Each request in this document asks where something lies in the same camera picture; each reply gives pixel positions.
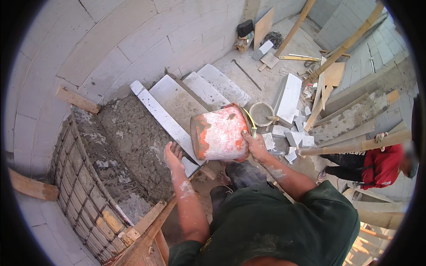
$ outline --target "red jacket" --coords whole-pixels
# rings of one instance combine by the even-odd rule
[[[403,156],[400,144],[386,147],[384,152],[380,149],[367,151],[363,170],[365,184],[361,188],[384,188],[393,184],[399,175],[398,168]]]

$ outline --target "orange bucket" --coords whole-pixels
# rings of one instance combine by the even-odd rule
[[[198,160],[242,162],[249,154],[248,142],[241,135],[243,129],[250,133],[248,121],[236,103],[193,116],[190,128],[192,147]]]

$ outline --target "green t-shirt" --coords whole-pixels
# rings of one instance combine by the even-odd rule
[[[168,265],[241,265],[271,256],[299,266],[340,266],[359,230],[357,211],[327,180],[294,204],[278,189],[251,186],[227,197],[204,246],[175,245]]]

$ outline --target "black pants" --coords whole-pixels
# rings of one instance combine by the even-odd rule
[[[327,166],[325,172],[340,179],[362,182],[362,170],[366,152],[345,154],[323,154],[322,158],[329,159],[339,166]]]
[[[238,189],[256,185],[275,188],[274,185],[266,181],[266,175],[262,174],[257,167],[251,165],[247,160],[242,163],[230,162],[225,168],[225,174],[231,179],[232,184],[228,186],[217,186],[210,190],[210,198],[213,205],[213,218],[217,215],[226,197]]]

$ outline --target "person in red jacket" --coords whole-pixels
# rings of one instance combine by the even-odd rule
[[[380,142],[385,136],[387,133],[379,133],[375,139]],[[331,174],[354,181],[355,186],[364,190],[389,186],[395,182],[400,172],[413,178],[418,167],[413,153],[404,151],[401,144],[362,152],[324,154],[321,157],[339,166],[326,166],[318,175],[318,180]]]

